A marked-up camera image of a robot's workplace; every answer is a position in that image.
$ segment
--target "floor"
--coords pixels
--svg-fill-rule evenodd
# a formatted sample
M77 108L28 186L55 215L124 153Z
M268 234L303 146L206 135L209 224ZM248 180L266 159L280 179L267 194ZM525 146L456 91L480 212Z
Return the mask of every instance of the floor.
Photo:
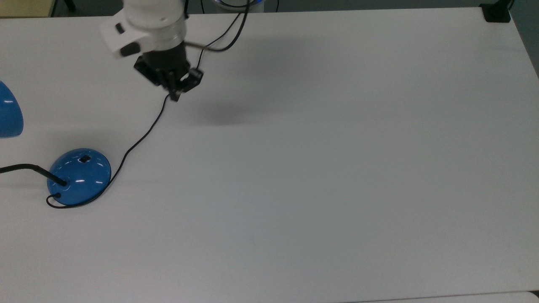
M111 16L122 8L121 0L73 0L77 11L69 13L63 0L57 0L54 16ZM191 0L190 14L215 12L212 0ZM474 7L493 0L280 0L279 11L367 10L403 8ZM266 0L266 11L274 11L277 0ZM539 75L539 1L515 0L511 9L519 33L528 50L531 62Z

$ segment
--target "blue lamp shade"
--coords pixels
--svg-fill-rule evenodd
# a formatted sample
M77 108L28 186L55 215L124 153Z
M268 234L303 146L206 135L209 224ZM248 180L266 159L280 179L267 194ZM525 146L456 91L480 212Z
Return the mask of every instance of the blue lamp shade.
M16 137L23 132L23 113L15 96L0 81L0 138Z

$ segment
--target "black cable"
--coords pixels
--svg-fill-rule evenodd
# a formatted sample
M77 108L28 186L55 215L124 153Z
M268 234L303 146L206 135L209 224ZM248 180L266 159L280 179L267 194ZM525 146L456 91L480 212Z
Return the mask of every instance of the black cable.
M189 6L189 0L185 0L185 4L183 5L183 16L185 19L189 18L189 15L187 15L187 7Z
M232 26L234 26L234 23L236 23L236 21L238 20L239 16L241 15L241 13L237 14L236 15L236 18L234 19L234 21L232 21L232 23L230 24L229 28L226 29L226 31L221 35L219 36L217 39L213 40L212 42L206 44L206 47L208 46L211 46L213 43L221 40L229 31L230 29L232 28ZM200 56L198 56L198 63L197 63L197 68L200 67L201 65L201 61L202 61L202 54L204 53L204 50L201 50L201 54Z
M150 126L150 129L135 143L133 144L133 146L131 146L127 152L123 155L123 159L122 159L122 162L120 162L120 166L118 166L118 169L116 170L116 173L114 174L114 176L110 179L110 181L108 181L107 183L107 186L105 186L105 188L103 188L103 190L101 192L99 192L98 194L96 194L95 196L91 197L90 199L84 201L84 202L80 202L80 203L77 203L77 204L74 204L74 205L64 205L64 206L56 206L56 205L52 205L50 202L49 202L49 199L50 198L60 198L61 197L61 194L60 193L56 193L56 194L53 194L53 195L50 195L49 197L47 197L46 199L46 202L47 204L50 206L50 207L53 207L53 208L57 208L57 209L64 209L64 208L75 208L75 207L79 207L79 206L83 206L85 204L88 204L90 203L91 201L94 201L95 199L99 198L104 192L105 190L107 190L107 188L112 184L112 182L114 182L114 180L116 179L118 173L120 172L120 170L122 169L123 167L123 163L126 161L126 158L127 158L127 155L129 155L129 153L137 146L139 145L140 142L142 142L142 140L144 140L151 132L152 129L154 129L154 126L157 124L157 122L159 121L159 118L161 118L161 115L163 114L163 111L165 110L165 105L167 104L167 99L170 95L167 95L165 97L165 99L163 100L163 107L161 107L161 111L159 112L159 115L157 115L157 118L155 119L154 123Z
M247 3L245 4L245 12L243 15L243 20L241 21L241 25L239 26L238 32L236 33L236 36L234 37L232 42L230 42L227 46L225 46L222 49L212 49L210 47L205 47L204 49L211 52L224 52L230 49L234 45L234 43L236 43L236 41L239 38L239 35L241 34L241 31L243 30L243 26L245 25L245 21L247 20L247 14L249 13L249 7L250 7L249 0L247 0Z
M50 173L49 171L37 166L37 165L34 165L34 164L15 164L15 165L11 165L11 166L6 166L6 167L0 167L0 174L3 174L3 173L8 173L10 171L14 171L14 170L20 170L20 169L31 169L35 172L37 172L38 174L42 175L42 176L45 176L53 181L55 181L56 183L60 184L61 186L66 186L67 185L67 182L65 182L64 180L60 179L59 177L53 175L52 173Z

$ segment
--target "white table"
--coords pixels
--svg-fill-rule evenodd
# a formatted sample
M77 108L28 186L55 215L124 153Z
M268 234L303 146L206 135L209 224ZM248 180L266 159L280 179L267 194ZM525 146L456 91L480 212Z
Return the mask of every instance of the white table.
M209 42L231 15L191 16ZM113 169L165 92L105 18L0 20L25 117L2 166L95 148ZM189 52L194 63L197 52ZM0 176L2 302L319 302L539 288L539 81L479 8L250 15L114 185L49 208Z

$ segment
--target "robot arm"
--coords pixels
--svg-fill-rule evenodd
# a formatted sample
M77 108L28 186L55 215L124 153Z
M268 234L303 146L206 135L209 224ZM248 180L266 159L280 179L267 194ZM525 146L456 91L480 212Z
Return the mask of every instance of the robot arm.
M185 53L181 0L124 0L100 30L116 58L141 53L135 69L168 90L172 100L200 83L203 72L191 68Z

